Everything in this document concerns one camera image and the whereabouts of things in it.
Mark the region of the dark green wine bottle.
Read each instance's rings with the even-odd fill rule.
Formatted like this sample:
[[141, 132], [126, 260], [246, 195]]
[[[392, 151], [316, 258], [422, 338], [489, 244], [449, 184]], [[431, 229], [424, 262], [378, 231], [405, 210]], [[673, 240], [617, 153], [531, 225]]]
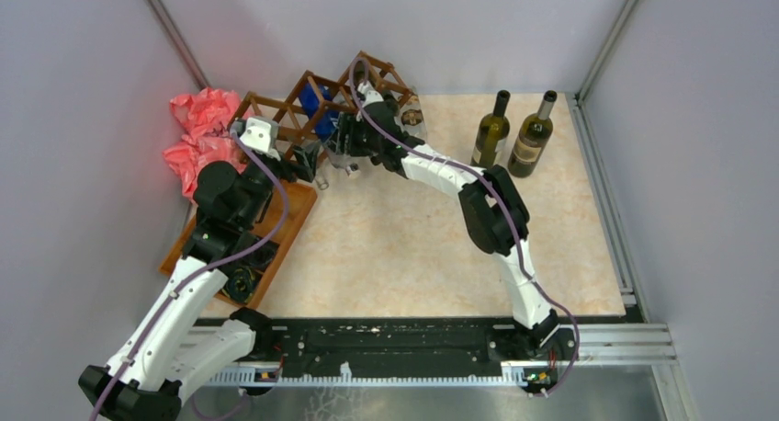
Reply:
[[379, 92], [385, 105], [391, 110], [391, 112], [397, 116], [400, 114], [399, 100], [394, 96], [393, 92], [382, 86], [377, 81], [376, 77], [368, 71], [367, 67], [358, 63], [352, 74], [352, 80], [354, 81], [354, 88], [356, 89], [361, 101], [364, 100], [365, 93], [359, 89], [361, 85], [368, 84], [373, 90]]

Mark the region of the blue square glass bottle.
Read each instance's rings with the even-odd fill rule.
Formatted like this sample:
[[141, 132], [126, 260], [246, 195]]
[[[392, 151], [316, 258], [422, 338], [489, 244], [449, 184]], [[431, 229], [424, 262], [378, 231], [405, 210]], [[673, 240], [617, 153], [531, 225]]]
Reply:
[[331, 135], [335, 131], [336, 121], [343, 111], [327, 106], [327, 103], [343, 105], [345, 100], [334, 97], [330, 88], [312, 83], [308, 77], [298, 96], [299, 103], [309, 121], [312, 121], [312, 131], [317, 136], [321, 149], [330, 164], [342, 170], [348, 177], [359, 176], [359, 165], [353, 158], [346, 155], [336, 155], [331, 151]]

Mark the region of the clear glass bottle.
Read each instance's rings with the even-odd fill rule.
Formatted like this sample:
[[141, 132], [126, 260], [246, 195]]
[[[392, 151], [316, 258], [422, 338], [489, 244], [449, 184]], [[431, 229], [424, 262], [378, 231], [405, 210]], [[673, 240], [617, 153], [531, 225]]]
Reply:
[[321, 191], [327, 190], [330, 186], [328, 179], [322, 174], [317, 174], [313, 179], [313, 183]]

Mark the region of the brown wooden wine rack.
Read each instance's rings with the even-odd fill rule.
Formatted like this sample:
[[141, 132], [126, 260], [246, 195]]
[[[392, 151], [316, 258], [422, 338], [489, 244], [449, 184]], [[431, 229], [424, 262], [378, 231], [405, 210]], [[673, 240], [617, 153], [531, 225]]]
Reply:
[[[425, 138], [426, 127], [416, 90], [405, 83], [392, 63], [364, 51], [357, 56], [365, 61], [356, 66], [356, 73], [367, 78], [389, 103], [395, 121], [404, 131]], [[297, 149], [308, 154], [315, 150], [316, 165], [321, 165], [328, 159], [325, 143], [334, 137], [339, 121], [357, 113], [351, 90], [349, 70], [337, 79], [307, 70], [282, 99], [248, 92], [231, 121], [251, 117], [270, 119], [278, 125], [274, 145], [282, 157], [295, 161]]]

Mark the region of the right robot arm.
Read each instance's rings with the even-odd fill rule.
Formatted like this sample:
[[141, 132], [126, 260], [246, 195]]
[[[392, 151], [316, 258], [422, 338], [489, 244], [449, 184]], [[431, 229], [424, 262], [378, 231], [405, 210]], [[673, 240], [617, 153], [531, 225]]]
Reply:
[[332, 137], [336, 152], [368, 157], [387, 171], [457, 200], [472, 243], [501, 265], [519, 324], [517, 346], [528, 358], [542, 358], [560, 329], [555, 302], [538, 281], [531, 258], [529, 211], [507, 170], [477, 168], [441, 154], [410, 135], [384, 102], [339, 117]]

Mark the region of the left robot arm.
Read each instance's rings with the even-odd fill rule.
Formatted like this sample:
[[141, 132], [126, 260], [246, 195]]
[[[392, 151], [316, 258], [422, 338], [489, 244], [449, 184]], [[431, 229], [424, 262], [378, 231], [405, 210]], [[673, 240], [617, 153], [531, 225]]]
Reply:
[[255, 267], [254, 254], [280, 231], [282, 220], [262, 237], [252, 233], [275, 193], [288, 216], [283, 181], [311, 182], [316, 175], [316, 155], [299, 146], [289, 161], [273, 146], [237, 143], [249, 165], [238, 171], [227, 161], [214, 161], [199, 172], [196, 227], [163, 292], [105, 365], [82, 372], [78, 385], [93, 406], [90, 419], [175, 420], [193, 394], [229, 363], [273, 353], [276, 337], [269, 318], [242, 307], [215, 335], [176, 354], [210, 299], [237, 270]]

